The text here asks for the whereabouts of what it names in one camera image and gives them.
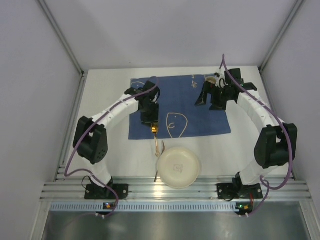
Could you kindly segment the gold metal spoon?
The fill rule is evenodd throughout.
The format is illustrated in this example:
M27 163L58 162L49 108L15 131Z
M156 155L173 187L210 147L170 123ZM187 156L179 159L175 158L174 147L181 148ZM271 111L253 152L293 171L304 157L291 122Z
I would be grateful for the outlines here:
M160 156L160 149L159 149L159 143L157 138L157 134L159 132L159 126L157 123L152 123L150 129L154 136L154 141L155 141L155 156L158 158Z

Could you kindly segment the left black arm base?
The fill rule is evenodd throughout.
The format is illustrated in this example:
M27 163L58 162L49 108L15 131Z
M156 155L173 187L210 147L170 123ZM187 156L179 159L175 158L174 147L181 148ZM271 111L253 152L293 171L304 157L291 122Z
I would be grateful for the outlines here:
M81 180L81 186L85 189L85 200L116 200L116 195L106 187L96 185L89 176L85 176ZM117 194L120 200L124 200L129 194L129 185L123 183L111 183L109 187Z

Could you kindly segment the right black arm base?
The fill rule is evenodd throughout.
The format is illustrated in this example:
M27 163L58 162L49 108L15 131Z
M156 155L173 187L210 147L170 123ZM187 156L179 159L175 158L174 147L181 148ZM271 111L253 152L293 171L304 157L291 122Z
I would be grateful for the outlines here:
M232 178L232 182L218 183L216 188L218 199L227 202L238 199L263 199L261 185L259 183L244 185L239 172Z

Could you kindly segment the blue fish placemat cloth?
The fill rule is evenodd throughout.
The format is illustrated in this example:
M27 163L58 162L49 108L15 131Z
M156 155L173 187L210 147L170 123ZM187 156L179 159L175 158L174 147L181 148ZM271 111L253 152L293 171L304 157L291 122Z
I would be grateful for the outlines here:
M225 111L196 106L205 75L163 76L152 80L160 89L159 139L206 137L230 134Z

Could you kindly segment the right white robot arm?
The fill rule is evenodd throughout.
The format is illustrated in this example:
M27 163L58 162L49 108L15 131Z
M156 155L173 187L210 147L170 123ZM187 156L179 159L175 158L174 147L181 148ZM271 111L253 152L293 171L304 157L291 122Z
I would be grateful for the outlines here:
M234 101L251 119L259 137L254 147L253 160L238 172L233 179L238 187L258 183L266 185L263 178L278 167L288 166L284 179L288 181L296 156L298 128L293 123L285 123L263 101L258 88L252 82L245 82L239 68L222 72L219 70L204 77L201 93L195 102L203 106L210 97L210 109L224 111L227 103Z

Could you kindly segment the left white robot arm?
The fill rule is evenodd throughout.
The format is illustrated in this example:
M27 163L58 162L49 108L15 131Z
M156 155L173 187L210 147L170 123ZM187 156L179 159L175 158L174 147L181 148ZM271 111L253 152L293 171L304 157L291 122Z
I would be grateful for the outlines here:
M147 80L143 87L127 89L113 105L102 112L91 117L82 116L77 122L73 151L64 175L69 177L86 172L99 187L109 185L112 176L105 161L109 149L107 132L126 117L140 112L141 124L151 128L151 132L156 135L159 131L160 94L158 84Z

